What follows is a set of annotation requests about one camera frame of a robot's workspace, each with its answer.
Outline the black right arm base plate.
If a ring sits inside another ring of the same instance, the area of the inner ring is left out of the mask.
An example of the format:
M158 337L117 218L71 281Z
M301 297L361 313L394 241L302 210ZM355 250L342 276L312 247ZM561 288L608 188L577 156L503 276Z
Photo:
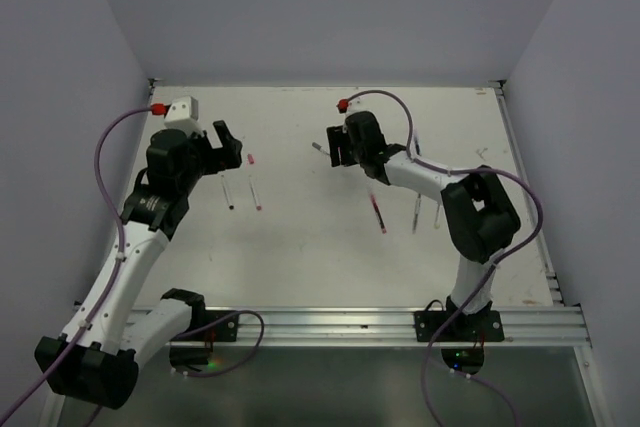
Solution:
M432 335L456 310L450 298L445 303L431 301L424 309L413 312L416 340L428 343ZM441 344L466 344L466 347L442 347L443 362L455 371L478 374L485 362L485 344L505 340L500 313L493 309L492 302L475 314L461 313L438 336Z

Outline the pink capped white marker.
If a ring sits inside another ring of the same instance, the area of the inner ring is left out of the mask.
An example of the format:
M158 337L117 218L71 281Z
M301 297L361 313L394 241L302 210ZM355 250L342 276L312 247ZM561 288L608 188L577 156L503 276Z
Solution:
M262 203L259 196L259 191L257 189L256 183L251 175L248 176L249 187L252 195L252 199L254 202L255 209L257 211L262 211Z

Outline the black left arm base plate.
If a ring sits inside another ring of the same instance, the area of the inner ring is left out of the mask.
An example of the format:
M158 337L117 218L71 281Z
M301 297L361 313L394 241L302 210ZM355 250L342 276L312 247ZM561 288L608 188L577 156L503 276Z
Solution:
M207 330L191 333L172 341L169 362L178 371L204 373L221 370L222 346L237 340L239 316L235 314Z

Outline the black white marker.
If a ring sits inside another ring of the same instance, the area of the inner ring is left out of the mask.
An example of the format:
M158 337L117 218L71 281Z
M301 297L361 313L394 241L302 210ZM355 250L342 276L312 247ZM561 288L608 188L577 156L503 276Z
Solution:
M223 189L223 194L224 194L224 198L225 198L225 202L227 204L227 207L229 210L234 210L235 209L235 204L233 201L233 197L231 195L231 190L230 187L228 185L227 179L224 175L220 176L220 180L221 180L221 185L222 185L222 189Z

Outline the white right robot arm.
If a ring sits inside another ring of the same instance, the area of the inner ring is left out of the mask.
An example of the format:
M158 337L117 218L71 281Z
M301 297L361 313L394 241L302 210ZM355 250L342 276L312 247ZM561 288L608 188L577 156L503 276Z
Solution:
M449 238L459 253L456 280L446 299L445 331L457 339L470 338L491 311L495 261L521 228L497 175L423 166L407 147L386 141L370 111L347 115L326 134L332 166L357 165L370 179L411 190L443 208Z

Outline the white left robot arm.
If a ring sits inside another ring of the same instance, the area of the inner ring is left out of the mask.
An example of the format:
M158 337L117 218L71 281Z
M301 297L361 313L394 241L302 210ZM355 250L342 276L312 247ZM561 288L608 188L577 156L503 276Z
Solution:
M203 295L172 288L130 324L152 267L189 210L199 180L242 164L242 143L222 120L212 147L197 124L166 126L151 136L146 165L117 212L113 250L87 297L55 338L42 338L35 360L51 390L109 409L129 399L145 364L171 341L234 341L243 311L209 311Z

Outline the grey capped white marker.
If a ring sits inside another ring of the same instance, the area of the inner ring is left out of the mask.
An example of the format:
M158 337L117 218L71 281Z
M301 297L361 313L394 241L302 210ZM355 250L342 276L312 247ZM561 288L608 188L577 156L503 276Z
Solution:
M318 152L320 152L321 154L325 155L325 156L330 156L330 153L324 149L319 143L317 142L312 142L312 147L314 149L316 149Z

